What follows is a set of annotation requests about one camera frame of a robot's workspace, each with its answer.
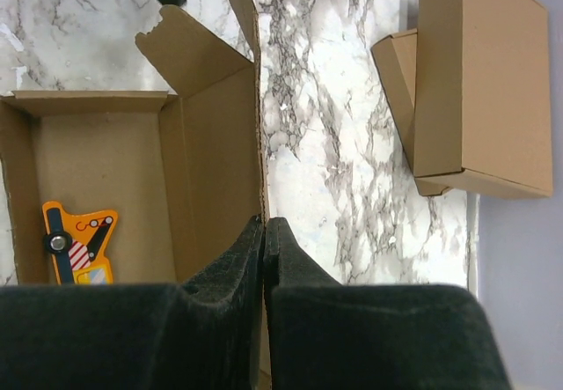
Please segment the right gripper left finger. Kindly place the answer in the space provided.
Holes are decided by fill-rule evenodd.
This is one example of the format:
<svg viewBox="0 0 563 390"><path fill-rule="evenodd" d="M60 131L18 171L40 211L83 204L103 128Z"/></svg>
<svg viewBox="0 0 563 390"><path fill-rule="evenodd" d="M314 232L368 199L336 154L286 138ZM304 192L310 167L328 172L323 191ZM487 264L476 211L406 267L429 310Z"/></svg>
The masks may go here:
<svg viewBox="0 0 563 390"><path fill-rule="evenodd" d="M4 389L254 389L264 226L184 283L1 291Z"/></svg>

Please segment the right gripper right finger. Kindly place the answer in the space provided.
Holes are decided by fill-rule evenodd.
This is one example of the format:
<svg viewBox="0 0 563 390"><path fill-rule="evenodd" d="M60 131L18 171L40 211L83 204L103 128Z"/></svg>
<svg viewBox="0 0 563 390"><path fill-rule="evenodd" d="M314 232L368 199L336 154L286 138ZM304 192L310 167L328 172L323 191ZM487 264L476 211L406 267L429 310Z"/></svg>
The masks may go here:
<svg viewBox="0 0 563 390"><path fill-rule="evenodd" d="M276 389L508 389L478 300L445 284L345 285L267 223L264 289Z"/></svg>

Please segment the small orange toy car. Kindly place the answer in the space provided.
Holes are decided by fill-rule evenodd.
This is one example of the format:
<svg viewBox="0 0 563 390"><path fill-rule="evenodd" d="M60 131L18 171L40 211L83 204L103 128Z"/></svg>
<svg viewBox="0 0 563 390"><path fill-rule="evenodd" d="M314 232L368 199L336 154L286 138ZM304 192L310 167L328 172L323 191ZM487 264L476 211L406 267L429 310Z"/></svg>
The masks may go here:
<svg viewBox="0 0 563 390"><path fill-rule="evenodd" d="M59 284L110 284L111 262L106 248L119 215L100 210L83 215L68 213L58 201L45 202L43 247L50 253Z"/></svg>

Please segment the brown cardboard box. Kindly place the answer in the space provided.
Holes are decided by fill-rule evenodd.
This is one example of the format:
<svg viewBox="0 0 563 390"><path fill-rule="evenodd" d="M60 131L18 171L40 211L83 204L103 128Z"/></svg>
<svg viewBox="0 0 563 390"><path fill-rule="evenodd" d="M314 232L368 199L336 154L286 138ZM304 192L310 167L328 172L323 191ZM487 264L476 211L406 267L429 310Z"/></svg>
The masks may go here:
<svg viewBox="0 0 563 390"><path fill-rule="evenodd" d="M175 5L135 37L164 91L15 91L1 99L1 243L10 286L184 283L263 224L260 59ZM59 284L45 202L115 210L110 284Z"/></svg>

